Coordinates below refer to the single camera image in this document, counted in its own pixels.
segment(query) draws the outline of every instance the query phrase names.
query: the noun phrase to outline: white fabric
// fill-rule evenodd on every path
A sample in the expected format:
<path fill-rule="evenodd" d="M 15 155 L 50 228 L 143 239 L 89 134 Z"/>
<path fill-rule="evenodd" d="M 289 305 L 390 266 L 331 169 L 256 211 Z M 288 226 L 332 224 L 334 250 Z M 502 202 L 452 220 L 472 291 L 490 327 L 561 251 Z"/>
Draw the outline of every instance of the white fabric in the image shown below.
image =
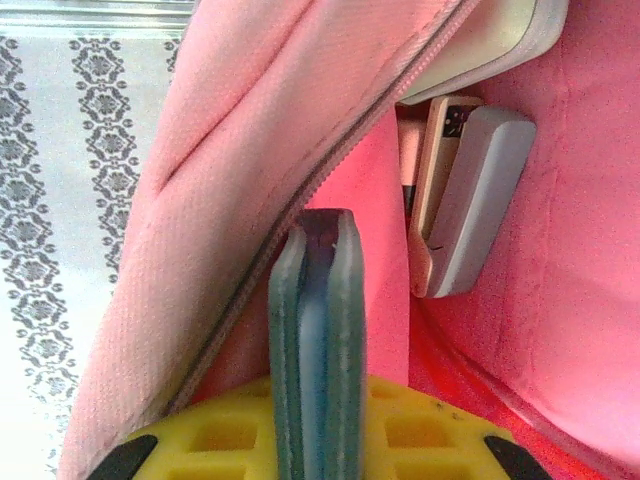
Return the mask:
<path fill-rule="evenodd" d="M 175 61 L 145 37 L 0 37 L 0 478 L 54 477 Z"/>

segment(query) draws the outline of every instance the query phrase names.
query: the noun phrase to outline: yellow plastic grid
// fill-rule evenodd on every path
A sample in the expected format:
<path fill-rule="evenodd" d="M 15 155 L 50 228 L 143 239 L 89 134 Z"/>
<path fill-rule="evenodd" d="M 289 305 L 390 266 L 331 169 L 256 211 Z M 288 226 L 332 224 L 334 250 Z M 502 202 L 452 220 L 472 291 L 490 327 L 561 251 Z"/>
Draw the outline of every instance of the yellow plastic grid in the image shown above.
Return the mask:
<path fill-rule="evenodd" d="M 484 437 L 506 430 L 438 399 L 368 378 L 365 480 L 509 480 Z M 135 480 L 277 480 L 268 378 L 136 432 L 158 445 Z"/>

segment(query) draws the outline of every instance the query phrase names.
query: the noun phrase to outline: pink fabric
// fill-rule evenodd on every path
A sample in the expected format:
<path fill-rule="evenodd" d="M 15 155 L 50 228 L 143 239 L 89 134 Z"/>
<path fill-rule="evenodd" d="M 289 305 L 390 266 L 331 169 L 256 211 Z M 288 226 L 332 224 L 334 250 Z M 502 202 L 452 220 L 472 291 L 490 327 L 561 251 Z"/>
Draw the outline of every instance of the pink fabric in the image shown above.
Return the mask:
<path fill-rule="evenodd" d="M 390 111 L 331 174 L 307 208 L 353 211 L 365 261 L 368 371 L 406 385 L 409 279 L 396 126 Z M 268 373 L 267 282 L 265 274 L 195 401 Z"/>
<path fill-rule="evenodd" d="M 308 207 L 353 211 L 364 253 L 368 370 L 406 385 L 409 257 L 393 110 L 331 174 Z"/>
<path fill-rule="evenodd" d="M 481 85 L 538 137 L 476 288 L 427 304 L 458 349 L 625 478 L 640 477 L 639 30 L 638 2 L 571 2 L 551 52 Z"/>
<path fill-rule="evenodd" d="M 456 21 L 475 1 L 201 2 L 134 198 L 59 479 L 84 480 L 124 435 L 158 419 L 294 192 L 351 129 L 364 135 L 365 112 L 382 114 L 378 98 L 434 36 L 427 54 L 436 54 L 454 31 L 439 27 L 458 4 L 466 7 Z M 387 181 L 363 185 L 383 186 L 371 195 L 386 196 Z M 394 239 L 381 247 L 405 255 Z M 388 281 L 369 284 L 387 298 L 397 293 Z M 370 324 L 372 334 L 380 330 Z M 406 356 L 388 361 L 383 371 L 405 368 Z"/>

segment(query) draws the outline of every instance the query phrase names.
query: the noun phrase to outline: zipper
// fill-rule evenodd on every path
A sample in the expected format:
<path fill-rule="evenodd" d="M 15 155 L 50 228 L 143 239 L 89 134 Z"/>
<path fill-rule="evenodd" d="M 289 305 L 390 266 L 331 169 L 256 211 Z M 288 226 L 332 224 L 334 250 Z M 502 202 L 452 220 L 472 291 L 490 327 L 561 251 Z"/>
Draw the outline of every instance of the zipper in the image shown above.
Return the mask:
<path fill-rule="evenodd" d="M 240 281 L 236 292 L 230 299 L 222 318 L 217 322 L 213 331 L 209 334 L 203 348 L 198 352 L 188 373 L 177 393 L 166 405 L 163 416 L 182 410 L 188 405 L 200 380 L 206 370 L 215 360 L 222 344 L 245 308 L 250 295 L 256 287 L 258 280 L 264 272 L 269 260 L 275 253 L 280 241 L 285 237 L 293 225 L 297 215 L 303 210 L 315 192 L 320 188 L 329 175 L 335 170 L 344 158 L 355 148 L 375 122 L 392 108 L 395 102 L 409 89 L 413 81 L 431 63 L 442 47 L 449 41 L 453 34 L 462 25 L 467 16 L 475 8 L 480 0 L 461 0 L 454 8 L 449 18 L 443 22 L 420 49 L 416 56 L 409 62 L 404 71 L 385 90 L 382 95 L 362 114 L 351 129 L 340 139 L 336 145 L 318 162 L 305 182 L 298 188 L 278 216 L 275 224 L 265 237 L 265 241 L 258 250 L 254 260 L 250 264 L 247 273 Z"/>

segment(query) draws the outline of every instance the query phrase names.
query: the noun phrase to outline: gray case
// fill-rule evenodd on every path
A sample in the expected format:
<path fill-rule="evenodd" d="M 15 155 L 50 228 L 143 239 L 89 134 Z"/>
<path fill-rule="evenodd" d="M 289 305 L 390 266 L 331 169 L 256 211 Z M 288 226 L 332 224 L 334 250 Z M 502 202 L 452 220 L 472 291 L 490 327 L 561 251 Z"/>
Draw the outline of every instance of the gray case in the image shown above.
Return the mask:
<path fill-rule="evenodd" d="M 470 115 L 427 246 L 427 296 L 469 291 L 507 211 L 536 134 L 525 116 L 497 107 Z"/>

